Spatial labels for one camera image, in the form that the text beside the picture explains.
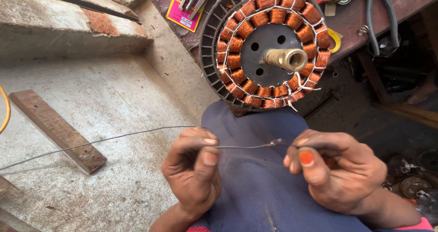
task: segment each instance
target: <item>pink sleeve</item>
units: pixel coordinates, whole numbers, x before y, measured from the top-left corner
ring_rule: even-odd
[[[409,230],[409,229],[427,229],[434,231],[434,229],[432,228],[432,226],[430,225],[429,221],[426,218],[421,218],[421,222],[417,225],[409,226],[409,227],[401,227],[395,230]]]

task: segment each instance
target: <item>thin black wire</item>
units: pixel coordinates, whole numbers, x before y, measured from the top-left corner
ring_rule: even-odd
[[[79,145],[79,146],[69,147],[69,148],[65,148],[65,149],[61,149],[61,150],[57,150],[57,151],[47,152],[47,153],[44,153],[44,154],[41,154],[41,155],[38,155],[38,156],[34,156],[34,157],[31,157],[31,158],[25,159],[25,160],[23,160],[23,161],[16,162],[16,163],[14,163],[14,164],[11,164],[11,165],[8,165],[8,166],[5,166],[5,167],[3,167],[3,168],[0,168],[0,171],[2,171],[2,170],[4,170],[4,169],[7,169],[7,168],[11,168],[11,167],[13,167],[13,166],[16,166],[16,165],[19,165],[19,164],[22,164],[22,163],[25,163],[25,162],[28,162],[28,161],[31,161],[31,160],[36,159],[36,158],[39,158],[39,157],[43,157],[43,156],[49,155],[49,154],[53,154],[53,153],[57,153],[57,152],[62,152],[62,151],[70,150],[70,149],[77,148],[77,147],[83,147],[83,146],[86,146],[86,145],[90,145],[90,144],[94,144],[94,143],[98,143],[98,142],[102,142],[102,141],[106,141],[106,140],[112,140],[112,139],[116,139],[116,138],[120,138],[120,137],[125,137],[125,136],[128,136],[128,135],[140,134],[140,133],[146,133],[146,132],[150,132],[150,131],[154,131],[154,130],[158,130],[158,129],[168,129],[168,128],[194,128],[194,127],[196,127],[196,126],[167,126],[167,127],[157,128],[157,129],[149,129],[149,130],[145,130],[145,131],[140,131],[140,132],[134,132],[134,133],[124,134],[124,135],[121,135],[121,136],[111,137],[111,138],[107,138],[107,139],[103,139],[103,140],[97,140],[97,141],[93,141],[93,142],[85,143],[85,144],[82,144],[82,145]],[[224,148],[232,148],[232,149],[257,149],[257,148],[262,148],[262,147],[274,147],[274,146],[276,146],[277,144],[279,144],[279,145],[285,145],[285,146],[289,146],[289,145],[290,145],[288,142],[286,142],[286,141],[284,141],[284,140],[282,140],[282,139],[277,139],[277,140],[273,140],[273,141],[271,141],[271,142],[268,143],[268,144],[263,144],[263,145],[255,146],[255,147],[218,146],[218,147],[216,147],[216,148],[218,148],[218,149],[224,149]]]

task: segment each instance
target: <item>copper winding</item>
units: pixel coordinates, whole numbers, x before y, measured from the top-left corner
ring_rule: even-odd
[[[318,10],[316,10],[315,6],[310,3],[306,3],[301,14],[303,14],[307,21],[312,25],[317,24],[321,20],[321,15]]]
[[[255,0],[257,9],[268,8],[275,5],[276,0]]]
[[[272,96],[272,88],[270,87],[260,87],[257,91],[257,95],[260,97],[271,97]]]
[[[272,9],[269,12],[271,23],[284,23],[287,11],[285,9]]]
[[[286,82],[289,85],[289,88],[292,90],[298,89],[298,77],[293,76],[289,81]]]
[[[315,33],[313,32],[312,28],[307,24],[304,24],[301,28],[299,28],[297,34],[303,43],[311,41],[315,38]]]
[[[220,33],[220,38],[226,41],[229,41],[231,36],[233,36],[233,31],[237,28],[237,22],[232,17],[228,19],[225,28]]]
[[[309,59],[312,59],[316,56],[316,44],[314,42],[304,44],[303,50],[306,52]]]
[[[225,86],[227,87],[228,91],[230,91],[231,94],[238,99],[242,99],[242,97],[245,95],[245,92],[241,88],[236,86],[235,83],[230,83]]]
[[[254,28],[267,24],[269,22],[268,14],[266,12],[259,12],[251,18],[251,22]]]
[[[245,17],[248,17],[249,15],[251,15],[251,13],[253,13],[255,10],[256,9],[255,9],[254,0],[250,0],[250,1],[246,2],[240,10],[236,11],[236,13],[234,13],[233,17],[238,22],[242,22],[245,19]]]
[[[325,49],[330,47],[330,36],[327,31],[327,26],[321,24],[318,28],[315,28],[315,32],[318,33],[316,35],[316,42],[318,43],[319,48]]]
[[[231,76],[234,78],[234,81],[237,84],[242,84],[247,79],[247,76],[245,75],[245,73],[242,69],[238,69],[236,71],[233,71],[231,73]]]
[[[307,82],[304,84],[304,86],[307,87],[307,88],[314,88],[315,85],[316,85],[316,83],[318,83],[318,81],[319,81],[320,78],[321,78],[320,73],[318,73],[318,72],[313,72],[313,73],[309,76],[309,78],[308,78]],[[306,91],[306,93],[310,93],[310,92],[312,92],[312,90],[313,90],[313,89],[304,89],[304,91]]]
[[[315,69],[316,70],[320,70],[319,68],[325,68],[327,66],[327,64],[329,63],[329,58],[330,58],[330,50],[319,50],[318,51],[318,57],[316,58],[316,63],[315,63]]]
[[[227,83],[231,82],[231,79],[229,78],[230,74],[229,74],[227,69],[225,69],[224,71],[221,71],[220,72],[220,76],[221,76],[222,82],[224,84],[227,84]]]
[[[254,27],[252,26],[251,22],[245,21],[243,22],[238,30],[237,33],[243,38],[246,39],[246,37],[249,36],[249,34],[254,30]]]
[[[280,5],[285,8],[291,8],[301,12],[301,14],[307,19],[307,21],[315,26],[321,21],[321,16],[316,8],[306,3],[306,0],[250,0],[243,7],[236,11],[232,17],[230,17],[220,34],[220,38],[217,42],[217,68],[221,70],[222,82],[225,84],[228,91],[230,91],[234,97],[239,100],[248,103],[258,108],[277,108],[284,105],[288,105],[290,102],[296,102],[298,99],[303,98],[305,92],[310,92],[315,87],[315,84],[321,78],[320,71],[323,71],[330,58],[330,51],[327,48],[330,47],[330,37],[324,24],[320,24],[315,27],[315,30],[308,23],[304,23],[302,16],[290,12],[285,9],[273,8],[269,12],[261,11],[251,17],[250,21],[242,22],[245,17],[250,16],[256,10]],[[307,54],[309,61],[306,66],[298,73],[300,75],[301,85],[310,89],[300,89],[298,84],[298,74],[294,75],[285,84],[278,87],[260,87],[254,83],[245,75],[241,68],[240,52],[243,47],[244,40],[254,31],[255,28],[267,23],[285,24],[289,28],[292,28],[298,34],[298,37],[303,43],[303,50]],[[224,65],[225,52],[227,52],[227,66],[231,69],[226,69]],[[316,63],[312,60],[315,56],[318,56]],[[291,96],[288,97],[289,91],[292,90]]]
[[[281,97],[288,94],[286,85],[281,85],[280,87],[272,88],[272,96]]]
[[[218,40],[218,63],[225,62],[225,56],[227,52],[227,44],[225,41]]]
[[[313,62],[309,61],[309,62],[307,62],[306,66],[304,66],[304,68],[302,70],[300,70],[298,73],[300,75],[302,75],[303,77],[309,77],[313,71],[314,66],[315,65],[313,64]]]
[[[245,103],[248,103],[252,106],[261,107],[261,102],[262,99],[254,97],[254,96],[250,96],[250,95],[245,95],[244,98],[242,99]]]
[[[250,95],[255,94],[255,91],[257,91],[258,85],[255,84],[255,82],[248,79],[245,84],[242,85],[242,89],[249,93]]]
[[[303,18],[296,13],[289,13],[286,18],[285,24],[292,28],[293,30],[298,30],[298,28],[303,24]]]
[[[240,54],[230,53],[227,57],[228,67],[236,69],[240,67]]]
[[[233,36],[229,42],[229,51],[230,52],[240,52],[242,50],[242,45],[244,44],[244,40],[240,37]]]

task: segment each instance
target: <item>pliers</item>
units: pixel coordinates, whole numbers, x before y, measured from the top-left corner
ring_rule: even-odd
[[[398,26],[397,26],[397,16],[396,12],[394,11],[394,7],[392,6],[392,3],[390,0],[382,0],[383,4],[385,5],[386,11],[388,12],[389,16],[389,24],[391,27],[391,39],[392,44],[394,47],[399,47],[399,37],[398,37]],[[371,39],[371,44],[373,46],[374,55],[379,56],[379,44],[377,43],[376,35],[373,31],[373,23],[372,23],[372,8],[373,8],[373,0],[368,0],[367,2],[367,25],[369,28],[369,35]]]

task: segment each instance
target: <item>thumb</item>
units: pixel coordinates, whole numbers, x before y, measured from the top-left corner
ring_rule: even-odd
[[[299,149],[301,167],[306,181],[314,189],[324,189],[330,182],[330,169],[318,151],[311,147]]]
[[[219,164],[219,149],[204,147],[194,164],[194,178],[202,186],[215,176]]]

